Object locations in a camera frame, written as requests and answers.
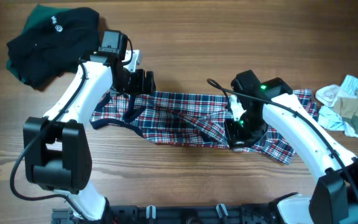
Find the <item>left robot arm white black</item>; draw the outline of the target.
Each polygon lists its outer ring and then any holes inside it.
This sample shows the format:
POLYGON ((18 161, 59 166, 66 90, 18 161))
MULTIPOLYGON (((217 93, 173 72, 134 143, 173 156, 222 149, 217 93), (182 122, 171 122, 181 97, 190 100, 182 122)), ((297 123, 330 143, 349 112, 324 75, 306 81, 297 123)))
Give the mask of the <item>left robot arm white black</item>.
POLYGON ((58 103, 43 117, 29 117, 24 124, 25 176, 49 191, 49 198, 63 198, 74 211, 75 223, 109 223, 108 199, 90 182, 92 158, 85 133, 103 95, 129 99, 125 122, 143 111, 134 109, 137 95, 155 91, 154 75, 138 69, 139 53, 118 30, 106 30, 101 46, 79 59, 78 71, 58 103))

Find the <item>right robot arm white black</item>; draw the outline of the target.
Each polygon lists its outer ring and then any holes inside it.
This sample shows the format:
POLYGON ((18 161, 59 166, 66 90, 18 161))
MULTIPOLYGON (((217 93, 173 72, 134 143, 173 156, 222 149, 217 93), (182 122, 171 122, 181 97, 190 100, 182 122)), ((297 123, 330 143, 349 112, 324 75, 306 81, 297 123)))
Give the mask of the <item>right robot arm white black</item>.
POLYGON ((276 223, 358 223, 358 157, 335 141, 309 115, 281 79, 260 82, 252 70, 236 75, 224 123, 232 149, 255 146, 274 128, 308 167, 311 196, 286 195, 270 204, 276 223))

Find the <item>plaid red navy white garment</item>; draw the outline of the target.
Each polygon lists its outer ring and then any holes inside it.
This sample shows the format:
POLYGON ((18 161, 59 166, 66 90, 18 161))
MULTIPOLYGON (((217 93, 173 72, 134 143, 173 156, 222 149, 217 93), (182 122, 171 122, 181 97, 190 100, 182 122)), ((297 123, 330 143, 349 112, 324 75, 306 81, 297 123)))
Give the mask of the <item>plaid red navy white garment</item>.
POLYGON ((226 105, 222 95, 156 91, 126 98, 106 93, 90 124, 93 129, 128 128, 154 144, 227 149, 224 122, 232 114, 226 105))

